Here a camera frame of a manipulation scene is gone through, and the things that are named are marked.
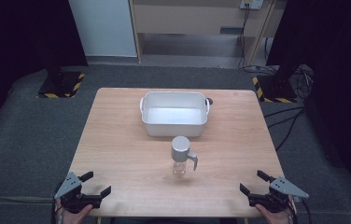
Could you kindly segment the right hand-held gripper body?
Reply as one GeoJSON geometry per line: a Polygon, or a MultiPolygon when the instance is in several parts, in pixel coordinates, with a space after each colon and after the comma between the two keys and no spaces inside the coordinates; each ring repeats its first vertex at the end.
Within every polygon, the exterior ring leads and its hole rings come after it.
{"type": "Polygon", "coordinates": [[[284,177],[274,178],[269,176],[263,177],[263,180],[270,183],[269,192],[264,195],[248,192],[248,202],[252,207],[256,204],[260,204],[271,213],[279,213],[288,208],[290,196],[297,199],[309,197],[308,193],[298,188],[284,177]]]}

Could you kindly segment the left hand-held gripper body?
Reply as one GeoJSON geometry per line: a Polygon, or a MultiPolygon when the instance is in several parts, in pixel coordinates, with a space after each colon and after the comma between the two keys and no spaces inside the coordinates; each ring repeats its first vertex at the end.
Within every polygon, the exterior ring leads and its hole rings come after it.
{"type": "Polygon", "coordinates": [[[86,205],[94,209],[101,206],[100,195],[87,195],[82,192],[82,184],[78,176],[70,172],[54,195],[55,200],[60,200],[63,208],[73,214],[79,213],[86,205]]]}

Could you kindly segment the person's right hand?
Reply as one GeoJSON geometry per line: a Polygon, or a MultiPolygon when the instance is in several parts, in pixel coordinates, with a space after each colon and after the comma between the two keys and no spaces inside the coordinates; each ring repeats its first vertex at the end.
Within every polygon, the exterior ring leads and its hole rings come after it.
{"type": "Polygon", "coordinates": [[[295,224],[292,212],[289,208],[282,212],[271,213],[263,205],[257,203],[255,208],[266,219],[268,224],[295,224]]]}

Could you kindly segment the person's left hand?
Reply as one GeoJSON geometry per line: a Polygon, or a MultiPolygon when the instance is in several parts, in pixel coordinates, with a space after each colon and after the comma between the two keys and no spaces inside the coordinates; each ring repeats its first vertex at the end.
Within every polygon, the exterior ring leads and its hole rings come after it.
{"type": "Polygon", "coordinates": [[[66,211],[60,200],[56,201],[55,224],[82,224],[83,219],[91,212],[92,206],[86,205],[79,213],[73,214],[66,211]]]}

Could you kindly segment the glass bottle with grey lid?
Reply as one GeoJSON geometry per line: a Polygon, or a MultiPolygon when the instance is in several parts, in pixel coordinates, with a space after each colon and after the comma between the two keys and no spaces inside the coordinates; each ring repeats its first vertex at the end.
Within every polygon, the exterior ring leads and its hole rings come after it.
{"type": "Polygon", "coordinates": [[[187,171],[187,160],[193,161],[193,170],[198,166],[198,155],[190,150],[190,140],[186,136],[176,136],[171,143],[172,172],[183,177],[187,171]]]}

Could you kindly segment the black striped stand base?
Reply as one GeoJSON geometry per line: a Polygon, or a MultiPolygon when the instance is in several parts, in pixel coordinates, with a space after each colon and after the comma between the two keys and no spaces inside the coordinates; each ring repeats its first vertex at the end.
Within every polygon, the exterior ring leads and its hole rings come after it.
{"type": "Polygon", "coordinates": [[[81,72],[63,71],[57,76],[48,76],[37,96],[40,98],[69,98],[79,89],[84,74],[81,72]]]}
{"type": "Polygon", "coordinates": [[[256,94],[261,102],[296,103],[297,95],[290,82],[277,81],[275,76],[256,76],[252,78],[256,94]]]}

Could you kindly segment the white plastic basin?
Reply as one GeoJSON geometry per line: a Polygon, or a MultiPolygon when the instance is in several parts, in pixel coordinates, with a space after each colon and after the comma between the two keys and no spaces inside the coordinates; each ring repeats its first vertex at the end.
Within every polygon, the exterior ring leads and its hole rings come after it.
{"type": "Polygon", "coordinates": [[[200,92],[150,91],[139,108],[147,135],[198,137],[204,132],[210,106],[200,92]]]}

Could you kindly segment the black curtain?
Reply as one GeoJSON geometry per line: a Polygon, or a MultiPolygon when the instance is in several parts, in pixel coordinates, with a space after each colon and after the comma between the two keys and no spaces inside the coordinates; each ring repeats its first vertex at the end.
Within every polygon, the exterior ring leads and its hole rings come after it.
{"type": "Polygon", "coordinates": [[[269,64],[278,82],[301,64],[313,70],[308,115],[331,163],[351,174],[351,0],[287,0],[269,64]]]}
{"type": "Polygon", "coordinates": [[[17,79],[86,64],[69,0],[0,0],[0,108],[17,79]]]}

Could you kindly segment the white cabinet panel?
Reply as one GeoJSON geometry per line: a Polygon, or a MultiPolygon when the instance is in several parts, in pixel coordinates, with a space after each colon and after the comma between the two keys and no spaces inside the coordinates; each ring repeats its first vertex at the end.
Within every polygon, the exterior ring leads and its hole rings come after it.
{"type": "Polygon", "coordinates": [[[136,57],[129,0],[69,0],[86,56],[136,57]]]}

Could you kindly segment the white power strip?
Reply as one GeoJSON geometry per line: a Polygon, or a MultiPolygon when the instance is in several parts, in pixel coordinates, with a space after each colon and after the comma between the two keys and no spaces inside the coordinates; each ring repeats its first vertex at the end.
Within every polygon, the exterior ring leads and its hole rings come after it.
{"type": "Polygon", "coordinates": [[[264,0],[241,0],[239,8],[260,10],[264,0]]]}

